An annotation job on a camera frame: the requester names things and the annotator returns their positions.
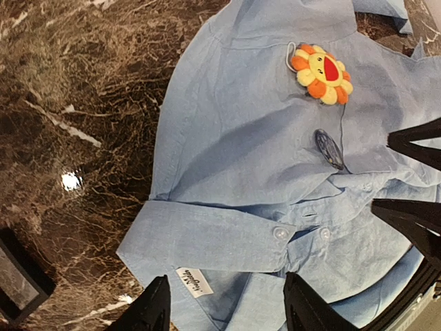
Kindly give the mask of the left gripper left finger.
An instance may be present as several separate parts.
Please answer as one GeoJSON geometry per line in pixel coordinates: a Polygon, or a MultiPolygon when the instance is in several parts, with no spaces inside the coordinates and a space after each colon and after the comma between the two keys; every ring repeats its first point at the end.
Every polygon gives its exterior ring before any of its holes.
{"type": "Polygon", "coordinates": [[[166,275],[156,277],[109,331],[169,331],[171,292],[166,275]]]}

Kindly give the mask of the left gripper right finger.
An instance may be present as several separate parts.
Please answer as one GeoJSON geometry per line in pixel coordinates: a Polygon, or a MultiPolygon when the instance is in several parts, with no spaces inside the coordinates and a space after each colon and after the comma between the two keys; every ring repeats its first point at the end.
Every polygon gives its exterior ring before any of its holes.
{"type": "Polygon", "coordinates": [[[283,294],[289,331],[358,331],[296,273],[286,274],[283,294]]]}

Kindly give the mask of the round blue swirl badge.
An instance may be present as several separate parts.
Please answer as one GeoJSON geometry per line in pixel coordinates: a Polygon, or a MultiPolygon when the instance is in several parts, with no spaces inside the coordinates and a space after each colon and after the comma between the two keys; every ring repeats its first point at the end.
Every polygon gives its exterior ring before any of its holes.
{"type": "Polygon", "coordinates": [[[323,129],[317,129],[314,132],[314,141],[325,160],[335,169],[343,171],[345,163],[343,161],[342,152],[336,142],[323,129]]]}

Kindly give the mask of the plush sunflower brooch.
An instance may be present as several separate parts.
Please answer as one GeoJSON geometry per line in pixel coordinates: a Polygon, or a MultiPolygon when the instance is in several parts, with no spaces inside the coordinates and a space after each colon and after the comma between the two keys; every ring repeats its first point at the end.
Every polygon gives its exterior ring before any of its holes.
{"type": "Polygon", "coordinates": [[[351,75],[343,62],[320,46],[288,43],[285,64],[310,97],[328,106],[349,102],[351,75]]]}

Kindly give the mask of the light blue shirt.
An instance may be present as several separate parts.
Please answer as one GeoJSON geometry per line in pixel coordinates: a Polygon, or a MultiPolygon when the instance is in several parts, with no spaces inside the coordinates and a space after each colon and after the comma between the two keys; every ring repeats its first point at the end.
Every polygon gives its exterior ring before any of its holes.
{"type": "Polygon", "coordinates": [[[360,34],[351,1],[231,1],[173,72],[150,197],[117,253],[142,285],[168,276],[179,330],[286,330],[288,272],[362,328],[423,260],[371,201],[440,200],[440,172],[387,137],[439,117],[440,58],[360,34]],[[347,104],[307,95],[285,64],[290,42],[344,63],[347,104]],[[316,147],[317,129],[343,171],[316,147]]]}

